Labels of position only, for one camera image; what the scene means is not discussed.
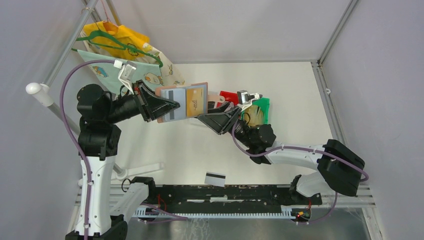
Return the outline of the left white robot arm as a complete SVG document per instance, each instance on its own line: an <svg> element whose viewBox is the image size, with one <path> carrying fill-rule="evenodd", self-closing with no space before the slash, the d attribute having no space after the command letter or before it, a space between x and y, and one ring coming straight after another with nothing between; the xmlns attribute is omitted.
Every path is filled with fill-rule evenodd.
<svg viewBox="0 0 424 240"><path fill-rule="evenodd" d="M82 167L80 212L68 240L124 240L128 223L141 203L157 198L152 177L133 177L116 205L110 205L111 180L121 129L118 123L135 116L154 121L176 110L180 104L156 95L142 80L131 86L132 94L112 99L97 84L88 84L77 93L80 133L73 137Z"/></svg>

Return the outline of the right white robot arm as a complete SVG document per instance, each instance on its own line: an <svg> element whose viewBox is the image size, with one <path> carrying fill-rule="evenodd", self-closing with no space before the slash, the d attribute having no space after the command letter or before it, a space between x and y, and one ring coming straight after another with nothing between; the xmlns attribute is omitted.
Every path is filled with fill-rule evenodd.
<svg viewBox="0 0 424 240"><path fill-rule="evenodd" d="M314 194L328 191L354 197L360 183L369 180L365 161L339 140L329 139L317 145L283 144L276 140L271 124L248 125L242 117L248 107L245 103L228 110L215 108L197 119L218 135L230 133L235 146L258 165L293 165L313 170L293 179L288 191L293 203L302 204Z"/></svg>

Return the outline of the tan leather card holder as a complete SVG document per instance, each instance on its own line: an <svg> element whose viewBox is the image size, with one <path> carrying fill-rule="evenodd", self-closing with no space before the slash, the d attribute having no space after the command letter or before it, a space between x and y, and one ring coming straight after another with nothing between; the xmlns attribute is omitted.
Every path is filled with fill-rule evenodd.
<svg viewBox="0 0 424 240"><path fill-rule="evenodd" d="M180 107L171 110L159 118L157 120L158 123L195 118L200 114L207 113L209 102L225 102L223 96L209 93L207 82L183 86L162 86L156 88L155 94L159 97L175 101L180 105Z"/></svg>

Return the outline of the gold credit card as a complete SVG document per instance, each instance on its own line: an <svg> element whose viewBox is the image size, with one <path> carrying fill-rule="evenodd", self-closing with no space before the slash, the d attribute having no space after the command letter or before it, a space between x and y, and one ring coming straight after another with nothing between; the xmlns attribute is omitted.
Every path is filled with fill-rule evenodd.
<svg viewBox="0 0 424 240"><path fill-rule="evenodd" d="M186 90L186 116L196 117L204 112L204 89L201 87Z"/></svg>

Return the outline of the silver magnetic stripe card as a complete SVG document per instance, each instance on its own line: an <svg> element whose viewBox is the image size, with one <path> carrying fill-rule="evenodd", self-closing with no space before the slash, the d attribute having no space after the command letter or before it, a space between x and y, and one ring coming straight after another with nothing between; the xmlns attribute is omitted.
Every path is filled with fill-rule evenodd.
<svg viewBox="0 0 424 240"><path fill-rule="evenodd" d="M226 182L226 175L215 172L206 172L204 184L216 187L224 187Z"/></svg>

